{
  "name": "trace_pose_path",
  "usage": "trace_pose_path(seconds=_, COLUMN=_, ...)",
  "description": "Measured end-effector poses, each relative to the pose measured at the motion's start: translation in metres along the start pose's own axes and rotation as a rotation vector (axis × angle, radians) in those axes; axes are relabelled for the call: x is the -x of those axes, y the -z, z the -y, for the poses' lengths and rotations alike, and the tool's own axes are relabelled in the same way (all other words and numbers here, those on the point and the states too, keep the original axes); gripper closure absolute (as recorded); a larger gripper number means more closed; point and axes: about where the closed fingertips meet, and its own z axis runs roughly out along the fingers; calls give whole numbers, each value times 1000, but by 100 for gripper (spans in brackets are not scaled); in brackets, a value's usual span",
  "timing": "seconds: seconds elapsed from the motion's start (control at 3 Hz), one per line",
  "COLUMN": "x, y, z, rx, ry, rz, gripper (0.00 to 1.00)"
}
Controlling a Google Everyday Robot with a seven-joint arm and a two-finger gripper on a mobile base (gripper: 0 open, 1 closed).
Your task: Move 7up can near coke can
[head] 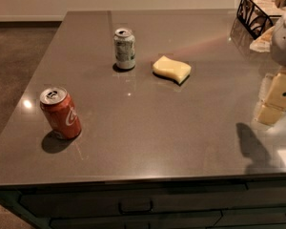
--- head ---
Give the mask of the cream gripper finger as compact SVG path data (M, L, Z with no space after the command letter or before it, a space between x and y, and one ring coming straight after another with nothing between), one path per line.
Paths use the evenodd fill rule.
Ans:
M263 125L275 125L286 113L286 68L265 75L258 98L255 120Z

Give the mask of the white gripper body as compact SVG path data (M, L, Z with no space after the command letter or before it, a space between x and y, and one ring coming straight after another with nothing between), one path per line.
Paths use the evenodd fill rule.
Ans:
M286 11L275 24L270 52L276 63L286 67Z

